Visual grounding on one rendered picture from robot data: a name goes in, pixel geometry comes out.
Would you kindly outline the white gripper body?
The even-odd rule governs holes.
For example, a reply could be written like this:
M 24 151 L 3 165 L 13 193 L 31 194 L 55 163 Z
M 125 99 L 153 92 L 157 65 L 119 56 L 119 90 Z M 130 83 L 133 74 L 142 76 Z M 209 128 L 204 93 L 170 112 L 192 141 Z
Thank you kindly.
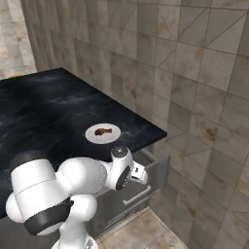
M 146 185 L 148 182 L 148 173 L 144 168 L 135 167 L 131 172 L 131 180 Z

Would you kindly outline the grey drawer front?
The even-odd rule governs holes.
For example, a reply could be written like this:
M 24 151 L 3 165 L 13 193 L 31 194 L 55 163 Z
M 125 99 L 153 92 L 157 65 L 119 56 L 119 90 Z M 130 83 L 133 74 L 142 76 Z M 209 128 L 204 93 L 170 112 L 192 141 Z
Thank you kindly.
M 130 181 L 120 191 L 103 190 L 97 198 L 95 216 L 87 222 L 87 229 L 93 238 L 149 205 L 151 196 L 162 189 L 166 183 L 169 158 L 153 161 L 146 165 L 148 183 L 141 185 Z

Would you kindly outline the white round plate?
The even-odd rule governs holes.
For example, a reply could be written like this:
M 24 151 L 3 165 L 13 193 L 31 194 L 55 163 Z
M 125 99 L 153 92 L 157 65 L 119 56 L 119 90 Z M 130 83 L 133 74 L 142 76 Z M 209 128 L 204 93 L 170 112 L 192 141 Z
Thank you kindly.
M 103 135 L 96 136 L 94 135 L 94 132 L 98 128 L 112 128 L 112 133 L 104 133 Z M 90 126 L 86 132 L 85 132 L 85 137 L 87 140 L 93 144 L 109 144 L 112 142 L 115 142 L 118 140 L 121 136 L 121 130 L 118 126 L 114 124 L 94 124 Z

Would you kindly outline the brown piece of meat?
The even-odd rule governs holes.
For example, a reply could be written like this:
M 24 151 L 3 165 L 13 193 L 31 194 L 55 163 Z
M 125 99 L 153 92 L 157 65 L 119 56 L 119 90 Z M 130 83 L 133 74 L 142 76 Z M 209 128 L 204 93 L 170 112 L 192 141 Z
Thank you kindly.
M 112 133 L 112 128 L 98 128 L 95 132 L 94 135 L 100 136 L 103 135 L 104 133 Z

